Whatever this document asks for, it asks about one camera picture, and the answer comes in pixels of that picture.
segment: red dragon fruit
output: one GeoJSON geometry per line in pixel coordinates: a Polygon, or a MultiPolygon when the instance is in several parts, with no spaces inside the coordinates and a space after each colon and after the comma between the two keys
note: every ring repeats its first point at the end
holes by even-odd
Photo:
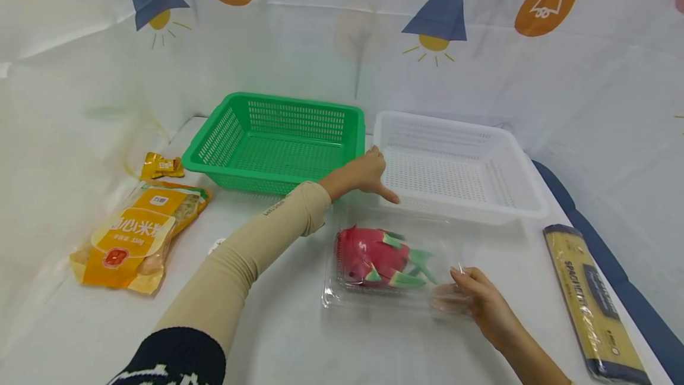
{"type": "Polygon", "coordinates": [[[402,241],[405,241],[405,237],[382,229],[356,226],[344,229],[337,235],[337,258],[346,281],[360,286],[417,289],[426,285],[418,277],[419,273],[423,273],[433,284],[437,284],[435,276],[426,266],[432,254],[409,249],[402,241]],[[409,263],[414,268],[405,273],[404,269],[409,263]]]}

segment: clear plastic container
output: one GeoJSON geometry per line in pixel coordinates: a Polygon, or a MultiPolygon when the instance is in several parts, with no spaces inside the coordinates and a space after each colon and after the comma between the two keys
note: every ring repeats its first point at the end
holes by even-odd
{"type": "Polygon", "coordinates": [[[335,206],[334,218],[338,232],[328,253],[324,307],[392,308],[434,317],[465,312],[467,298],[453,291],[449,273],[463,262],[449,220],[357,204],[335,206]]]}

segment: beige arm sleeve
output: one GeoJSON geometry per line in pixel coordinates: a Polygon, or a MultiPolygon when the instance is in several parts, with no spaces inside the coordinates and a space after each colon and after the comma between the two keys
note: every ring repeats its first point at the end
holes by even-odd
{"type": "Polygon", "coordinates": [[[293,241],[323,226],[329,206],[324,188],[306,182],[249,220],[204,259],[154,331],[192,327],[210,335],[228,357],[249,288],[293,241]]]}

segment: white plastic basket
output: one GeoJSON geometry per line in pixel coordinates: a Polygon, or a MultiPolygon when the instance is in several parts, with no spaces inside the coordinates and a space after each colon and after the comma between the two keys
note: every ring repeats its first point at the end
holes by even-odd
{"type": "Polygon", "coordinates": [[[383,111],[373,137],[387,160],[382,182],[401,197],[399,205],[382,200],[385,206],[494,225],[549,214],[510,132],[383,111]]]}

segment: pink circle print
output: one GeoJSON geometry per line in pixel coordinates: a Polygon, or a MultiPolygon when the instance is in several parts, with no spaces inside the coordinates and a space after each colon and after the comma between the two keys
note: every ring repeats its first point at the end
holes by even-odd
{"type": "Polygon", "coordinates": [[[684,13],[684,0],[676,0],[674,5],[677,7],[677,11],[684,13]]]}

